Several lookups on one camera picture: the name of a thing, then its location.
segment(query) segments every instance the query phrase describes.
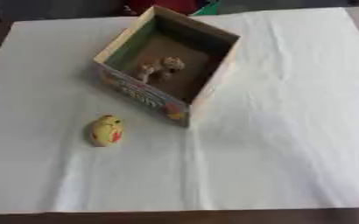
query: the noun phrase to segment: small toy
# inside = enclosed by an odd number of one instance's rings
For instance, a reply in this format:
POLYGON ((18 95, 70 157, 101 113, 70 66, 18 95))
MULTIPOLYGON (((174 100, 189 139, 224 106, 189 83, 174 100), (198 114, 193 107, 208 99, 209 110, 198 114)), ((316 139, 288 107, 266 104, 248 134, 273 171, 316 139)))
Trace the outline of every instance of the small toy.
POLYGON ((123 125, 121 120, 112 115, 105 115, 91 124, 91 141, 98 147, 116 143, 122 134, 123 125))
POLYGON ((147 83, 151 74, 157 74, 163 81, 172 78, 172 75, 185 68, 184 62, 177 57, 165 57, 157 59, 151 64, 143 64, 140 74, 137 76, 143 83, 147 83))

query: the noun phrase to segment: toy figure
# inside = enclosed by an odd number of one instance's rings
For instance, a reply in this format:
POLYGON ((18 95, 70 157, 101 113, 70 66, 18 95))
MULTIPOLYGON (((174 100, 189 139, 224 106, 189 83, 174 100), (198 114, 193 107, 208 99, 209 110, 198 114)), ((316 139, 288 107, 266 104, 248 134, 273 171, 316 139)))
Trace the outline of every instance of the toy figure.
POLYGON ((180 58, 165 57, 157 59, 151 64, 143 64, 140 67, 140 74, 137 76, 143 83, 147 83, 152 74, 157 74, 163 81, 172 78, 172 75, 185 68, 180 58))

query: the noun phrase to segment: dark background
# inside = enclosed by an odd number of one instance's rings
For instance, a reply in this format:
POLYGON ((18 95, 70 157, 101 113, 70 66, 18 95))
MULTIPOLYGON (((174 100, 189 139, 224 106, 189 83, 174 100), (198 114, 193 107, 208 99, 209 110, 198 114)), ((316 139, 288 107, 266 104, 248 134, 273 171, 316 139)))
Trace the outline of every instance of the dark background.
MULTIPOLYGON (((187 1, 195 1, 197 2, 196 5, 201 6, 206 0, 187 1)), ((0 0, 0 20, 13 22, 36 19, 122 16, 125 4, 126 0, 0 0)), ((240 11, 358 5, 359 0, 222 0, 218 11, 220 14, 225 14, 240 11)))

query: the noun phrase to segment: red object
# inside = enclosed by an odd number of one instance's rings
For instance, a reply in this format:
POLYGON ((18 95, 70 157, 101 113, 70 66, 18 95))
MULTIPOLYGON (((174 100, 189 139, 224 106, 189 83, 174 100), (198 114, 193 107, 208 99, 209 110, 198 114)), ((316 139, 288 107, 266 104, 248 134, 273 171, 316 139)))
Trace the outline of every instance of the red object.
POLYGON ((114 133, 114 135, 112 136, 111 142, 115 143, 116 141, 118 141, 121 138, 121 132, 116 132, 114 133))
POLYGON ((127 0, 126 4, 138 15, 154 4, 186 15, 197 10, 194 0, 127 0))

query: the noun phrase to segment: yellow ball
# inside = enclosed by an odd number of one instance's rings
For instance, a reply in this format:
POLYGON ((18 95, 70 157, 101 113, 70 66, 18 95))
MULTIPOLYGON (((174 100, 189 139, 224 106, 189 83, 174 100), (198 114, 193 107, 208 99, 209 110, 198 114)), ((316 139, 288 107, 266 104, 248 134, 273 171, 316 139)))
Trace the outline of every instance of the yellow ball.
POLYGON ((105 115, 91 125, 90 137, 96 146, 104 147, 116 143, 122 134, 123 123, 112 115, 105 115))

